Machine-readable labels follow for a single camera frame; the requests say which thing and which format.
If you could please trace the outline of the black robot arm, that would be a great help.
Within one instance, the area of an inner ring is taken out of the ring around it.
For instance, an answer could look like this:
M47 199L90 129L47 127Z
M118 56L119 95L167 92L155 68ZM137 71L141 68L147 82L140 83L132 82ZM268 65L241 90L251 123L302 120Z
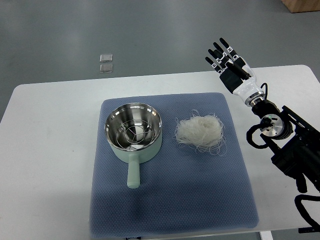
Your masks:
M265 90L254 98L250 106L260 118L246 133L247 142L256 149L269 148L271 162L296 182L299 192L294 204L301 217L310 225L299 233L319 232L320 225L304 207L304 201L318 202L319 196L308 195L306 180L320 188L320 133L287 106L278 109L267 99Z

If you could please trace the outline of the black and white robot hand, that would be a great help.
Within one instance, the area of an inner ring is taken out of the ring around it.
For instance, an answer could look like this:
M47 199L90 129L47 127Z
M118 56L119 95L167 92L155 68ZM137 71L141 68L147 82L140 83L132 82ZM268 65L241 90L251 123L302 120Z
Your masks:
M248 63L225 39L214 42L205 60L219 74L219 79L233 95L239 96L248 107L266 98L267 92L257 85L257 77Z

